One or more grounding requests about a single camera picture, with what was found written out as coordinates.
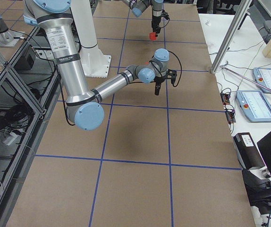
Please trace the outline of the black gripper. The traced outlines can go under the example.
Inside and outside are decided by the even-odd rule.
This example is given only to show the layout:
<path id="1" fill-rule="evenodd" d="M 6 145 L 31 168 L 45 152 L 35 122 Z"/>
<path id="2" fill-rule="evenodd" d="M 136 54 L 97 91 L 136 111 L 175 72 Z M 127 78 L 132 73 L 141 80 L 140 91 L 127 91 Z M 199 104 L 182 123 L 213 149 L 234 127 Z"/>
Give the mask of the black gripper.
<path id="1" fill-rule="evenodd" d="M 163 76 L 163 77 L 156 76 L 156 77 L 154 78 L 154 82 L 155 82 L 155 90 L 154 90 L 154 94 L 155 94 L 156 96 L 158 96 L 159 93 L 160 93 L 161 83 L 163 83 L 166 79 L 167 79 L 166 76 Z"/>
<path id="2" fill-rule="evenodd" d="M 152 31 L 154 33 L 159 33 L 160 30 L 161 30 L 160 21 L 154 21 L 154 20 L 152 20 Z"/>

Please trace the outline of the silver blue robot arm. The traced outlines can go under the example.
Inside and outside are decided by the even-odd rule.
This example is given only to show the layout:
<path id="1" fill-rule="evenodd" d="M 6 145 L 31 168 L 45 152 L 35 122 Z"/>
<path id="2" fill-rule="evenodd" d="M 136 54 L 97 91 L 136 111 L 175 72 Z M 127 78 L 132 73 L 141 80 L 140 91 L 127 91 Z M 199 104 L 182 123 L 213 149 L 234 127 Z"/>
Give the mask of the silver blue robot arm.
<path id="1" fill-rule="evenodd" d="M 162 83 L 169 70 L 169 52 L 160 48 L 146 65 L 131 65 L 90 89 L 86 77 L 105 77 L 111 57 L 98 47 L 87 0 L 26 0 L 25 22 L 42 28 L 67 92 L 68 119 L 82 130 L 94 130 L 104 119 L 101 101 L 136 79 Z"/>
<path id="2" fill-rule="evenodd" d="M 162 0 L 123 0 L 135 17 L 140 17 L 146 9 L 152 7 L 152 32 L 155 35 L 161 31 L 160 22 L 165 10 Z"/>

